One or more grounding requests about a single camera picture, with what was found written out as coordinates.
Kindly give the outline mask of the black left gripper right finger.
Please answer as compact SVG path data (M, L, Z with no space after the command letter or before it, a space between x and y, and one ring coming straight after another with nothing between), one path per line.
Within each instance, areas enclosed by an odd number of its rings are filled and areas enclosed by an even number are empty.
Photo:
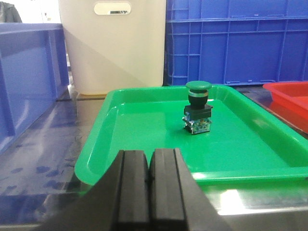
M153 152L150 179L154 231L232 230L192 177L179 148Z

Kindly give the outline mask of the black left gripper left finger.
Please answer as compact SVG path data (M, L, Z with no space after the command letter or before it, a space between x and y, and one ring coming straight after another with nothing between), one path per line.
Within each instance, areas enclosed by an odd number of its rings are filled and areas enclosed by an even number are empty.
M144 152L120 150L85 195L36 230L150 230L148 167Z

